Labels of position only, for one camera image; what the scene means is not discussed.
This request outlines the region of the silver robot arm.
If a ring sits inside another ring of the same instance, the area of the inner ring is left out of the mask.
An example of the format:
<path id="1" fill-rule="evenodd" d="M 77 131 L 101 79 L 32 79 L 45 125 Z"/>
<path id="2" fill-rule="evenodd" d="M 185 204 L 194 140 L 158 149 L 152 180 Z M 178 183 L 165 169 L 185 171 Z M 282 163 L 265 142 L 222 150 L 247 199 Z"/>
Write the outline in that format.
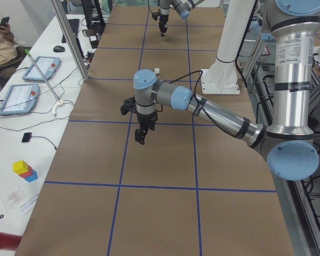
<path id="1" fill-rule="evenodd" d="M 169 20 L 171 6 L 178 13 L 181 19 L 187 19 L 190 12 L 202 2 L 204 2 L 204 0 L 188 0 L 185 3 L 178 0 L 161 0 L 160 7 L 157 12 L 153 12 L 150 9 L 150 6 L 148 8 L 152 18 L 155 21 L 158 20 L 160 36 L 164 37 L 167 32 L 167 22 Z"/>
<path id="2" fill-rule="evenodd" d="M 231 1 L 215 62 L 199 72 L 205 93 L 236 94 L 236 62 L 256 11 L 261 11 L 259 37 L 276 44 L 273 121 L 269 126 L 242 117 L 195 91 L 161 80 L 152 70 L 134 74 L 134 96 L 124 100 L 122 115 L 134 113 L 135 140 L 144 144 L 157 121 L 157 105 L 186 110 L 243 140 L 258 152 L 275 175 L 303 180 L 314 174 L 319 156 L 308 126 L 314 37 L 320 30 L 320 1 Z"/>

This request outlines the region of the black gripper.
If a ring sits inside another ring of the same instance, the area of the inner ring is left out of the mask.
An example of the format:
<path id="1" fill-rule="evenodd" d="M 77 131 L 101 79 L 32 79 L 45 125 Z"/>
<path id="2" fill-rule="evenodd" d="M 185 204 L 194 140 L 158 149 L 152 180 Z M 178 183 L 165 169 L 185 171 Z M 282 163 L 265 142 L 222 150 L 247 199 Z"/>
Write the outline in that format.
<path id="1" fill-rule="evenodd" d="M 167 32 L 168 14 L 161 14 L 160 12 L 153 12 L 151 14 L 154 20 L 159 20 L 159 30 L 161 37 L 164 37 Z"/>
<path id="2" fill-rule="evenodd" d="M 148 130 L 155 130 L 157 121 L 155 104 L 152 103 L 149 106 L 141 106 L 136 103 L 135 97 L 131 97 L 123 101 L 120 112 L 122 115 L 126 115 L 128 112 L 136 114 L 140 128 L 135 130 L 134 138 L 136 142 L 144 145 Z"/>

